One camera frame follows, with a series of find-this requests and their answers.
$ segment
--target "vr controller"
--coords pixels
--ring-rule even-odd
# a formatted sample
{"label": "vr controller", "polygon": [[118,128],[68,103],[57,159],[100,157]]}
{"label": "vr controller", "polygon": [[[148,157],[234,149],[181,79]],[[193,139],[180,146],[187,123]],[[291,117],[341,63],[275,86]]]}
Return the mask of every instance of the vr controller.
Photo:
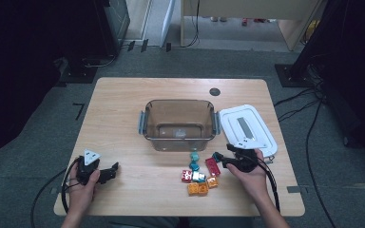
{"label": "vr controller", "polygon": [[[89,165],[85,165],[85,157],[79,157],[79,165],[76,173],[76,179],[82,185],[86,185],[88,183],[88,179],[90,175],[97,169],[99,166],[100,160],[96,160]],[[106,183],[111,179],[115,179],[116,172],[118,170],[118,163],[116,162],[109,169],[100,170],[100,178],[97,180],[100,184]]]}
{"label": "vr controller", "polygon": [[258,166],[258,157],[254,149],[241,149],[230,143],[227,145],[227,149],[234,152],[235,159],[225,158],[219,152],[213,154],[213,158],[216,162],[221,162],[223,168],[227,168],[226,164],[231,163],[241,172],[249,173]]}

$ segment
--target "gray carpet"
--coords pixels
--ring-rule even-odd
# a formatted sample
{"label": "gray carpet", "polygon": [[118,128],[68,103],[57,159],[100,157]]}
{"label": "gray carpet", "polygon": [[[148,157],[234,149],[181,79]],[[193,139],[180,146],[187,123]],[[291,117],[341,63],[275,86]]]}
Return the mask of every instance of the gray carpet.
{"label": "gray carpet", "polygon": [[[261,78],[268,84],[273,102],[297,94],[302,88],[282,88],[274,64],[292,64],[294,52],[149,47],[140,52],[122,50],[100,77]],[[0,227],[30,227],[29,212],[40,188],[64,169],[76,142],[92,85],[55,87],[29,119],[23,132],[0,149]],[[277,116],[314,100],[306,95],[276,107]],[[80,106],[86,104],[79,120]],[[301,188],[306,212],[287,218],[292,227],[330,227],[308,171],[305,140],[317,106],[281,122],[284,140]],[[342,145],[342,136],[329,106],[322,105],[311,134],[310,163],[317,187],[336,227],[365,227],[365,150]],[[59,227],[53,213],[55,190],[61,178],[43,192],[35,207],[37,227]],[[107,227],[111,218],[87,217],[82,227]],[[262,227],[259,218],[256,227]]]}

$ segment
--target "orange block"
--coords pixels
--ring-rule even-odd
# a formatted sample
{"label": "orange block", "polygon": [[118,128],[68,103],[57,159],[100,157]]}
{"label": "orange block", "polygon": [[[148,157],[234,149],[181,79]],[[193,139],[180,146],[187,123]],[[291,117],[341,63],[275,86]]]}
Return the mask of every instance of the orange block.
{"label": "orange block", "polygon": [[206,182],[209,188],[214,188],[218,186],[218,180],[215,177],[207,178]]}
{"label": "orange block", "polygon": [[198,194],[200,191],[200,187],[196,182],[188,183],[188,194],[189,196]]}
{"label": "orange block", "polygon": [[208,187],[206,182],[198,183],[198,193],[201,195],[206,195],[208,193]]}

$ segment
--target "container handle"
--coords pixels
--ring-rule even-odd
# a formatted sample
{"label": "container handle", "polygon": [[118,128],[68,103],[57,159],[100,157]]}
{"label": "container handle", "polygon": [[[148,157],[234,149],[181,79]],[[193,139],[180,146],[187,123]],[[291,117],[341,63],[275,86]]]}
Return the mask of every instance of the container handle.
{"label": "container handle", "polygon": [[221,133],[221,118],[219,112],[213,113],[212,115],[212,125],[213,125],[213,132],[215,135],[219,135]]}
{"label": "container handle", "polygon": [[138,120],[138,132],[140,135],[144,134],[144,131],[146,131],[144,127],[144,121],[145,121],[145,113],[141,111],[139,114],[139,120]]}

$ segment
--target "small toy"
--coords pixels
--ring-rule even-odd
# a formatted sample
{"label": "small toy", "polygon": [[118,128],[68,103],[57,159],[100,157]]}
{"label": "small toy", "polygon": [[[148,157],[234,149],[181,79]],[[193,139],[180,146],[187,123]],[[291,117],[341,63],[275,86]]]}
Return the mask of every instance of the small toy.
{"label": "small toy", "polygon": [[200,173],[200,177],[198,178],[198,182],[205,182],[206,176],[203,173]]}
{"label": "small toy", "polygon": [[189,164],[189,167],[193,170],[193,171],[198,171],[200,170],[200,166],[197,165],[197,162],[196,161],[192,161],[190,164]]}
{"label": "small toy", "polygon": [[192,181],[198,182],[200,180],[200,172],[193,171],[192,172]]}
{"label": "small toy", "polygon": [[218,168],[218,165],[216,164],[216,161],[214,158],[210,158],[205,160],[206,166],[209,169],[210,176],[217,177],[221,174],[220,169]]}
{"label": "small toy", "polygon": [[216,177],[207,178],[206,182],[209,188],[214,188],[218,186],[218,180],[216,179]]}
{"label": "small toy", "polygon": [[219,160],[219,156],[218,156],[218,154],[220,154],[220,153],[219,153],[219,152],[215,152],[215,153],[213,153],[213,154],[212,154],[212,158],[215,160],[215,162],[216,162],[216,163],[221,162],[221,161]]}
{"label": "small toy", "polygon": [[191,161],[196,162],[200,159],[200,156],[198,155],[197,151],[194,151],[191,153]]}
{"label": "small toy", "polygon": [[198,194],[200,186],[196,182],[188,183],[188,194],[189,196]]}
{"label": "small toy", "polygon": [[198,193],[201,195],[206,195],[208,193],[209,189],[207,187],[206,182],[198,183]]}
{"label": "small toy", "polygon": [[192,171],[191,170],[183,170],[182,171],[182,182],[191,182],[192,180]]}

